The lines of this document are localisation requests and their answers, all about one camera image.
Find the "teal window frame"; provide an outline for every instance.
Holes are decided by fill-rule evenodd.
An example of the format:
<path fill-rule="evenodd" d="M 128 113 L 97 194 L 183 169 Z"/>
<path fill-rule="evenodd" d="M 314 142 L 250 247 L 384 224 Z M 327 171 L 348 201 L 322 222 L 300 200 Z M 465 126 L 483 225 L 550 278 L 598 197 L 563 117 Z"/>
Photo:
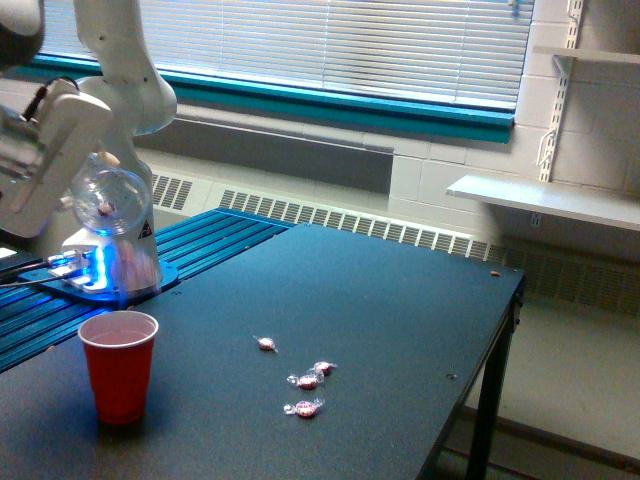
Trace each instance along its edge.
<path fill-rule="evenodd" d="M 36 55 L 18 69 L 22 76 L 74 79 L 100 74 L 100 65 L 54 55 Z M 508 143 L 513 112 L 364 97 L 258 82 L 160 70 L 182 100 L 197 100 L 275 115 L 330 121 L 351 128 L 466 138 Z"/>

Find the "wrapped candy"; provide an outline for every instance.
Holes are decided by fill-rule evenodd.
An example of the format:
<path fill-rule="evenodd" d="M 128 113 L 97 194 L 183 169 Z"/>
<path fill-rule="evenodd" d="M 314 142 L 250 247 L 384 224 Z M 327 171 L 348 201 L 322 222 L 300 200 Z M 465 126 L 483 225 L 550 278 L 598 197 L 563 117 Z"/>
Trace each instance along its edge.
<path fill-rule="evenodd" d="M 325 377 L 328 375 L 331 375 L 331 372 L 333 371 L 334 368 L 336 368 L 338 365 L 335 363 L 329 363 L 329 362 L 316 362 L 313 365 L 312 370 L 316 373 L 322 373 L 322 375 L 324 375 Z"/>
<path fill-rule="evenodd" d="M 273 341 L 272 338 L 269 337 L 256 337 L 253 338 L 258 342 L 258 348 L 260 350 L 264 350 L 265 352 L 276 352 L 278 353 L 278 349 L 276 348 L 276 342 Z"/>
<path fill-rule="evenodd" d="M 309 370 L 306 374 L 297 377 L 295 375 L 289 375 L 287 382 L 303 390 L 313 390 L 319 384 L 324 382 L 324 373 Z"/>
<path fill-rule="evenodd" d="M 285 415 L 298 415 L 302 418 L 312 418 L 318 413 L 318 409 L 324 405 L 324 400 L 316 398 L 314 401 L 309 402 L 302 400 L 295 405 L 287 404 L 284 406 Z"/>

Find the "window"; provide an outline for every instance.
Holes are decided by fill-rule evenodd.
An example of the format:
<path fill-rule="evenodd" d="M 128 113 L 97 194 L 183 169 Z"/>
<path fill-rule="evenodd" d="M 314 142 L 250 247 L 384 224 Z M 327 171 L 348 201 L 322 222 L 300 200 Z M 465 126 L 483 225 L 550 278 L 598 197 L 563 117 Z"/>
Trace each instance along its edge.
<path fill-rule="evenodd" d="M 91 58 L 72 0 L 45 0 L 43 52 Z M 141 0 L 160 68 L 515 110 L 533 0 Z"/>

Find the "red plastic cup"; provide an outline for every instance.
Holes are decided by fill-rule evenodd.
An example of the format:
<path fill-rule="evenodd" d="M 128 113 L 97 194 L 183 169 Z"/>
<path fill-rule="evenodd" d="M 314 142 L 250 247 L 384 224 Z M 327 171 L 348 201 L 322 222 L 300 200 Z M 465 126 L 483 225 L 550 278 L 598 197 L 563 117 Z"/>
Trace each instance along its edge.
<path fill-rule="evenodd" d="M 98 418 L 124 425 L 144 415 L 158 322 L 146 313 L 103 313 L 83 323 L 84 344 Z"/>

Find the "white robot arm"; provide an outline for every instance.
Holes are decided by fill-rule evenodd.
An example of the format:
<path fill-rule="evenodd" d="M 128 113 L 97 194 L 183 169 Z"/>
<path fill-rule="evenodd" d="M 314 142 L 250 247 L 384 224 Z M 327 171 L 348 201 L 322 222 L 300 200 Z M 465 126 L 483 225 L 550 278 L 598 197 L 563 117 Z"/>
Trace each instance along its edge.
<path fill-rule="evenodd" d="M 22 54 L 0 51 L 0 69 L 28 61 L 42 39 L 42 0 L 8 4 L 24 10 L 0 6 L 0 40 L 19 38 L 24 48 L 16 48 Z M 138 0 L 75 0 L 74 8 L 80 40 L 96 55 L 103 76 L 82 79 L 77 88 L 58 80 L 32 118 L 0 113 L 0 228 L 19 236 L 38 233 L 98 143 L 150 189 L 151 172 L 138 159 L 132 137 L 159 130 L 176 112 L 173 90 L 149 59 Z M 118 201 L 105 202 L 109 208 L 96 209 L 96 215 L 117 216 Z M 152 214 L 149 205 L 135 230 L 85 227 L 67 239 L 64 250 L 91 259 L 86 275 L 68 281 L 85 293 L 130 296 L 156 289 L 160 270 Z M 65 268 L 51 273 L 65 275 Z"/>
<path fill-rule="evenodd" d="M 102 67 L 102 77 L 84 78 L 80 91 L 102 100 L 114 120 L 102 138 L 104 148 L 151 189 L 151 172 L 133 146 L 133 136 L 155 132 L 176 113 L 173 89 L 158 74 L 147 53 L 138 0 L 74 0 L 78 36 Z M 149 205 L 141 225 L 118 235 L 83 228 L 67 239 L 64 250 L 94 250 L 104 258 L 96 280 L 70 280 L 87 293 L 136 295 L 157 288 L 160 270 L 153 210 Z M 64 268 L 55 274 L 67 273 Z"/>
<path fill-rule="evenodd" d="M 42 1 L 0 3 L 0 73 L 37 53 L 43 20 Z M 42 230 L 111 120 L 102 101 L 68 81 L 39 94 L 29 118 L 0 106 L 0 227 L 27 238 Z"/>

